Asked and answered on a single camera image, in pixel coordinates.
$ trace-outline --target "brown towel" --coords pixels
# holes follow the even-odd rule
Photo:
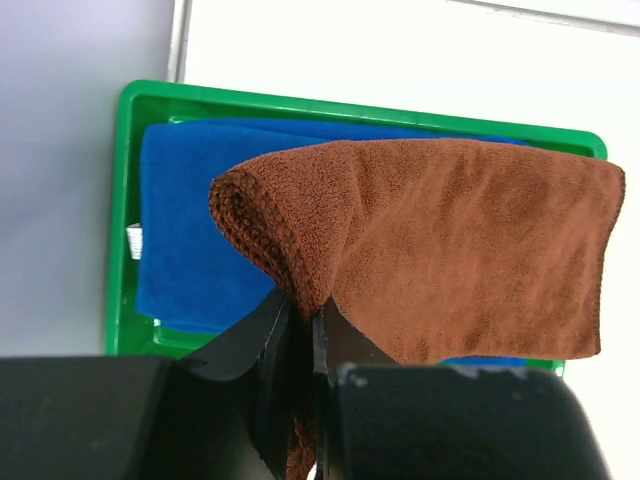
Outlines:
[[[227,239],[305,318],[333,295],[401,363],[600,351],[606,244],[624,172],[473,140],[335,142],[217,178]]]

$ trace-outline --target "blue towel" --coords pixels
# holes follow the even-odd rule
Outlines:
[[[211,180],[233,166],[265,153],[334,140],[443,137],[461,138],[280,119],[222,118],[149,126],[140,152],[144,247],[136,309],[174,330],[221,333],[254,310],[273,288],[273,281],[224,239],[209,215]],[[525,145],[499,137],[464,138]]]

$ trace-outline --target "white surface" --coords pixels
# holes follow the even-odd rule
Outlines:
[[[0,356],[104,351],[120,90],[167,72],[173,0],[0,0]]]
[[[640,0],[477,0],[540,12],[640,25]]]
[[[589,130],[627,172],[601,355],[570,362],[616,480],[640,478],[640,39],[428,0],[194,0],[186,83]]]

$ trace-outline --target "towel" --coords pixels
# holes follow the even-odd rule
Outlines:
[[[214,180],[209,205],[304,319],[333,296],[390,357],[430,365],[597,354],[604,252],[623,197],[619,167],[571,154],[340,141],[239,165]],[[307,384],[289,453],[295,480],[313,463],[311,398]]]
[[[174,330],[220,333],[253,311],[273,288],[273,280],[229,245],[211,222],[206,202],[211,178],[264,153],[331,140],[439,136],[274,119],[149,126],[140,153],[144,248],[137,311]]]

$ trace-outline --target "green plastic bin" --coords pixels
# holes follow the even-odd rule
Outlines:
[[[169,355],[179,358],[213,338],[213,335],[175,332],[163,328],[160,322],[154,322],[152,318],[136,313],[138,265],[130,257],[125,230],[127,225],[140,221],[138,166],[145,128],[154,123],[178,123],[213,117],[334,120],[440,133],[504,136],[549,150],[603,160],[607,158],[606,147],[598,136],[575,130],[135,81],[122,92],[118,112],[106,336],[109,354]],[[564,370],[562,361],[531,359],[528,365],[559,375]]]

